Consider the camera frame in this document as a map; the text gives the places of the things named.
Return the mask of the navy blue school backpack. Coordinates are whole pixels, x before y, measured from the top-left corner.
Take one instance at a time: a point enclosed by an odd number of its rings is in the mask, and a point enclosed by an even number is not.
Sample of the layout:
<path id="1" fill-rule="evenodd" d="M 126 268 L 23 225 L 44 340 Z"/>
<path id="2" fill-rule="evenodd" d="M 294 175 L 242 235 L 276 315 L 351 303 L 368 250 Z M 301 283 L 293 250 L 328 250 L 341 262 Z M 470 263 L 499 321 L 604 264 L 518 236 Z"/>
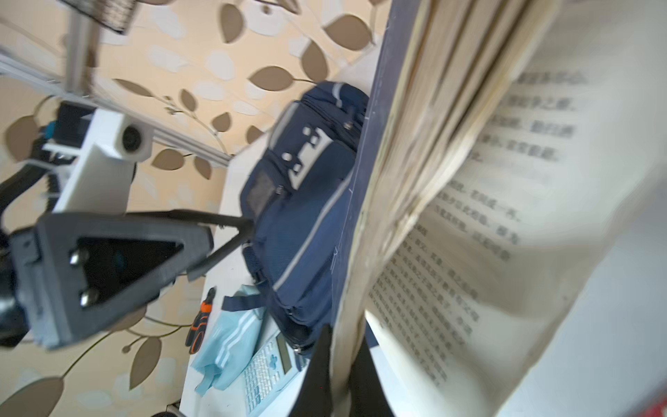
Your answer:
<path id="1" fill-rule="evenodd" d="M 333 260 L 367 106 L 348 83 L 318 83 L 283 111 L 240 194 L 254 224 L 241 253 L 258 293 L 225 297 L 222 310 L 266 309 L 298 354 L 310 355 L 332 321 Z"/>

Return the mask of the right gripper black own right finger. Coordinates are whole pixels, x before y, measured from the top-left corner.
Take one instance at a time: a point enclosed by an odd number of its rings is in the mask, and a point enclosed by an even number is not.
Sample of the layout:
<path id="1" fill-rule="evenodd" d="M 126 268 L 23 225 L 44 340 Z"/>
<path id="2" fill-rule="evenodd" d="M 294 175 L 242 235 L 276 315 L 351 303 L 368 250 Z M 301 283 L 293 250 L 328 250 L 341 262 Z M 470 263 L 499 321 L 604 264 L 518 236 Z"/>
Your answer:
<path id="1" fill-rule="evenodd" d="M 366 340 L 363 340 L 352 366 L 349 388 L 350 416 L 390 417 L 394 415 L 380 384 L 380 378 Z"/>

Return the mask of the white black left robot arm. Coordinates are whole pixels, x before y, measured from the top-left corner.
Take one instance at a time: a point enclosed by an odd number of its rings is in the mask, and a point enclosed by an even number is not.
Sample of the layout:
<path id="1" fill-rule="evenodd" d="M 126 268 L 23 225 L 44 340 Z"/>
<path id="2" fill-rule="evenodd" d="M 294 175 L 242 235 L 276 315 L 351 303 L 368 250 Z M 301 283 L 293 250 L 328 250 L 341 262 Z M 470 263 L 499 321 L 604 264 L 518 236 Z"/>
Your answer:
<path id="1" fill-rule="evenodd" d="M 198 279 L 243 243 L 247 217 L 196 210 L 130 213 L 135 163 L 78 159 L 57 206 L 1 234 L 1 345 L 48 350 L 111 331 L 179 276 Z"/>

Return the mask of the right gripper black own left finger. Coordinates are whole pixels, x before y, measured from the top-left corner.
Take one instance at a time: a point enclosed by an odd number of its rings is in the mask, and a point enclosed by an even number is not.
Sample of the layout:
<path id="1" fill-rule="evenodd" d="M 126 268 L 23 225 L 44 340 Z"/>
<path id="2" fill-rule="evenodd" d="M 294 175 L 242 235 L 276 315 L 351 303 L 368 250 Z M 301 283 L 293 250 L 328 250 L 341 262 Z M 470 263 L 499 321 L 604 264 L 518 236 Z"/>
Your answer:
<path id="1" fill-rule="evenodd" d="M 332 415 L 333 401 L 329 376 L 331 340 L 332 329 L 329 325 L 325 325 L 314 345 L 307 373 L 289 417 Z"/>

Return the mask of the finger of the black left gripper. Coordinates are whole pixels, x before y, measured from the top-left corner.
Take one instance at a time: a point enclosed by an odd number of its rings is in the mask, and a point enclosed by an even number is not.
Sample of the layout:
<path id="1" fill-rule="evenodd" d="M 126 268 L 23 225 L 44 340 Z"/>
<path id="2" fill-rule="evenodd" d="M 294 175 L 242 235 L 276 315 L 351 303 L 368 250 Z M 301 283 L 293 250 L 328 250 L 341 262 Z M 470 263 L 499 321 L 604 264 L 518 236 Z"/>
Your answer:
<path id="1" fill-rule="evenodd" d="M 244 217 L 194 210 L 47 213 L 9 235 L 9 346 L 69 347 L 205 276 L 253 235 Z"/>

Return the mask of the blue cover book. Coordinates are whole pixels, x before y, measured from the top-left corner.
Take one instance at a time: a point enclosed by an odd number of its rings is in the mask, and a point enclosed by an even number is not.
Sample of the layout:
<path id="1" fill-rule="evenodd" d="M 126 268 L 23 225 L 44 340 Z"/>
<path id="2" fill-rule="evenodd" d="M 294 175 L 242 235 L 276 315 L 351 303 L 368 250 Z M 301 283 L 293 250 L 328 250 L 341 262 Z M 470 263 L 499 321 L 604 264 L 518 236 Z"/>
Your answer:
<path id="1" fill-rule="evenodd" d="M 333 414 L 370 383 L 370 320 L 422 415 L 495 416 L 666 177 L 666 4 L 417 7 L 333 327 Z"/>

